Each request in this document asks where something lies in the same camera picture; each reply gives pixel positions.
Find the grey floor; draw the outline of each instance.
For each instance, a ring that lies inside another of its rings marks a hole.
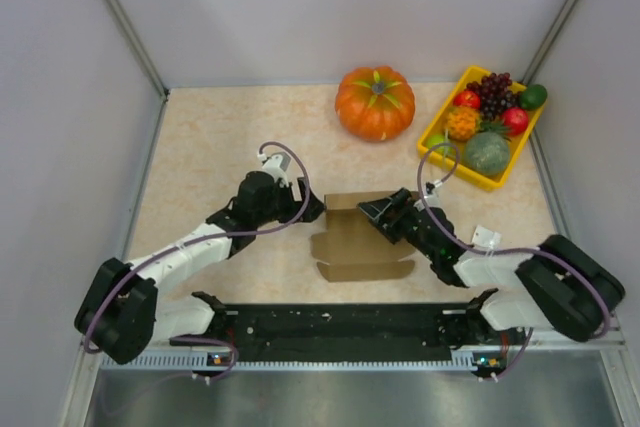
[[[103,372],[110,409],[166,372]],[[527,353],[504,381],[470,374],[238,373],[206,387],[168,381],[115,417],[94,400],[87,427],[622,426],[600,355]]]

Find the fruit basket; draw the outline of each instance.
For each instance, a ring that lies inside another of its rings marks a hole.
[[[472,65],[466,70],[464,75],[458,81],[458,84],[456,85],[455,89],[453,89],[451,94],[449,94],[449,97],[444,102],[444,104],[442,105],[442,107],[434,117],[434,119],[431,121],[431,124],[429,124],[427,129],[424,131],[424,133],[420,137],[420,140],[418,141],[418,144],[417,144],[418,152],[420,153],[420,156],[424,156],[427,153],[427,150],[428,150],[427,139],[429,139],[429,137],[431,137],[434,134],[442,134],[442,132],[444,131],[445,117],[448,109],[452,106],[454,97],[458,95],[460,92],[462,92],[463,90],[465,90],[466,85],[469,82],[480,82],[482,77],[488,76],[489,74],[490,72],[488,70],[478,67],[476,65]],[[523,92],[526,89],[526,87],[517,82],[513,82],[509,87],[509,89],[512,92],[517,93],[517,92]],[[535,127],[536,122],[540,118],[540,115],[542,114],[542,111],[544,110],[545,106],[546,106],[546,102],[542,104],[540,107],[538,107],[536,110],[528,111],[527,116],[529,117],[529,125],[527,126],[527,129],[521,134],[510,138],[510,142],[508,142],[508,144],[509,144],[509,150],[510,150],[511,156],[510,156],[510,160],[509,160],[509,164],[507,165],[507,168],[502,173],[493,175],[493,176],[485,176],[478,172],[475,172],[474,170],[471,170],[469,167],[461,163],[456,169],[455,175],[489,192],[502,187],[507,181],[507,179],[509,178],[509,174],[511,173],[513,166],[518,160],[518,157],[520,156],[522,149],[527,143],[527,139],[529,138],[529,135],[531,135],[531,132],[533,131],[533,128]],[[460,153],[462,154],[465,144],[463,142],[457,142],[457,141],[451,141],[451,142],[454,143],[460,149]],[[432,152],[431,155],[429,155],[428,160],[432,164],[442,166],[445,169],[451,169],[454,164],[453,159],[451,159],[450,157],[443,157],[438,152]]]

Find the orange pumpkin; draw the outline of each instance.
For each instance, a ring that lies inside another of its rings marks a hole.
[[[386,65],[361,67],[345,75],[336,96],[342,125],[369,141],[398,136],[411,125],[415,110],[407,79]]]

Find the red fruit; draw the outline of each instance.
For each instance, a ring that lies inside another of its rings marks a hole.
[[[470,90],[463,90],[454,97],[453,105],[464,105],[466,107],[471,107],[472,109],[479,109],[480,97],[478,97],[478,94],[476,94],[475,92],[471,92]]]
[[[504,125],[509,128],[509,135],[516,136],[527,130],[529,126],[529,116],[527,111],[520,107],[511,107],[502,114]]]

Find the bunch of purple grapes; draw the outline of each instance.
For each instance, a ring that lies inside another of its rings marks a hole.
[[[475,92],[480,97],[480,112],[484,120],[493,121],[511,107],[517,107],[520,94],[509,90],[513,83],[508,72],[482,77],[480,83],[469,82],[467,90]]]

